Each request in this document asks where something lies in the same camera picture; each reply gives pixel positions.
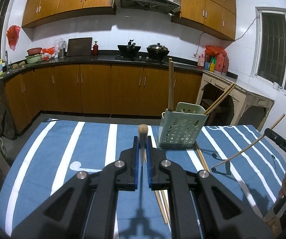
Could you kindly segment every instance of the white stripe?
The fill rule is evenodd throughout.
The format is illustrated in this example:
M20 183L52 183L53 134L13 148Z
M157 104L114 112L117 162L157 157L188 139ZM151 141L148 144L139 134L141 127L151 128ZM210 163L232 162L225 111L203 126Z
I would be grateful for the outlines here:
M201 164L200 160L196 156L196 153L193 149L186 149L191 161L193 162L197 171L204 170L203 165Z
M38 135L38 137L33 142L32 146L30 147L28 153L26 154L23 163L19 169L18 175L16 176L16 180L14 181L12 191L10 194L8 207L7 207L7 213L5 216L5 232L11 236L12 233L12 221L13 221L13 213L14 209L16 207L16 200L18 199L19 190L21 188L23 179L25 177L26 171L31 163L31 160L36 152L36 150L39 148L41 142L47 135L47 133L50 131L50 129L54 126L56 121L51 121Z
M85 122L78 122L71 135L70 141L68 142L62 156L60 165L56 170L56 175L52 184L51 195L64 184L65 175L84 124Z
M238 146L238 144L235 142L235 140L227 133L227 131L224 128L220 127L220 130L224 133L224 135L232 142L232 144L234 145L234 147L240 152L241 148ZM253 161L249 158L249 156L244 152L241 153L241 155L247 160L247 162L249 163L249 165L252 167L252 169L254 170L254 172L256 172L256 174L258 175L258 177L260 178L262 184L264 185L267 193L269 194L270 198L272 199L272 201L275 203L276 201L276 197L273 194L272 190L270 189L270 187L268 186L265 177L262 175L262 173L260 172L260 170L258 170L258 168L256 167L256 165L253 163Z
M243 125L243 127L246 128L246 129L254 136L255 139L257 139L257 136L254 134L253 131L251 131L251 130L250 130L247 126L245 126L245 125ZM267 152L269 152L272 156L275 157L275 159L276 159L276 161L278 162L280 168L281 168L282 171L285 173L286 171L285 171L284 167L281 165L281 162L279 161L279 159L268 149L267 146L265 146L265 144L264 144L261 140L258 141L258 142L267 150Z
M115 162L116 157L116 136L117 136L117 124L110 124L107 137L106 153L105 153L105 166ZM119 227L117 225L117 216L115 212L114 222L114 239L119 239Z
M157 148L157 147L156 147L155 138L154 138L154 135L153 135L152 126L147 126L147 127L148 127L147 135L151 137L152 146L153 146L154 148ZM159 193L159 195L160 195L160 198L161 198L161 201L162 201L162 206L163 206L163 209L164 209L164 211L165 211L165 205L164 205L164 202L163 202L163 197L162 197L160 191L159 191L158 193ZM164 190L164 194L165 194L165 197L166 197L167 205L169 206L167 190ZM169 222L168 222L168 227L169 227L169 230L171 231L171 224L170 224Z
M206 130L205 127L202 127L202 132L207 137L209 142L212 144L212 146L214 147L216 152L219 154L220 158L223 160L227 159L226 155L223 153L221 148L218 146L218 144L215 142L215 140L211 137L211 135L208 133L208 131ZM253 196L251 195L246 183L243 181L243 179L241 178L239 173L236 171L236 169L232 163L230 163L230 171L233 174L233 176L235 177L235 179L238 181L238 183L241 185L241 189L243 190L243 192L244 192L249 204L251 205L253 211L256 213L257 216L259 216L260 218L263 218L263 215L260 212L259 208L257 207L256 202L255 202Z
M247 137L239 131L239 129L235 126L233 126L233 128L237 131L238 134L240 134L244 140L250 145L251 142L247 139ZM265 164L268 165L268 167L270 168L270 170L272 171L275 179L277 180L277 182L279 183L279 185L281 186L281 180L278 178L276 172L275 172L275 169L272 167L272 165L269 163L269 161L266 160L266 158L262 155L262 153L255 147L255 146L252 146L252 148L254 149L254 151L260 156L260 158L265 162Z

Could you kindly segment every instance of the red plastic bag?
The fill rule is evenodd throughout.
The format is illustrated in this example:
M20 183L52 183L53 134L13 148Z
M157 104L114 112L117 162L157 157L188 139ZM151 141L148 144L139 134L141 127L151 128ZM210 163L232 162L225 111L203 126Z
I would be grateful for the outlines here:
M21 27L12 25L7 31L7 38L10 48L14 51L16 49L16 44L19 40L19 32Z
M223 56L227 55L226 51L222 47L205 46L205 54L208 54L210 56L216 56L220 53L222 53Z
M42 48L42 53L49 53L50 55L54 54L54 47L50 47L50 48Z

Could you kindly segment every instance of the silver screw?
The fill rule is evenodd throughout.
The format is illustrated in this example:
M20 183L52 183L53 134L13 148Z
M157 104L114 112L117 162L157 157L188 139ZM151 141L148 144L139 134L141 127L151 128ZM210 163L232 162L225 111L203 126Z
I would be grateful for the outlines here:
M209 176L209 172L206 170L201 170L199 172L199 176L201 176L202 178L207 178Z
M171 165L171 161L170 160L163 160L161 161L161 165L164 167L169 167Z
M87 172L81 171L76 175L79 179L84 179L87 176Z
M118 161L116 161L116 162L114 163L114 165L115 165L117 168L121 168L121 167L123 167L123 166L125 165L125 163L124 163L123 161L118 160Z

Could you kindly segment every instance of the stainless steel range hood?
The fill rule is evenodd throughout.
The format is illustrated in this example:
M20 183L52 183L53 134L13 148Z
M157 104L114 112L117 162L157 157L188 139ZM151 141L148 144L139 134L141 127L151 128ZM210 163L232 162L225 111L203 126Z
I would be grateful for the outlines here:
M169 0L114 0L115 5L121 8L142 9L161 13L176 13L180 5Z

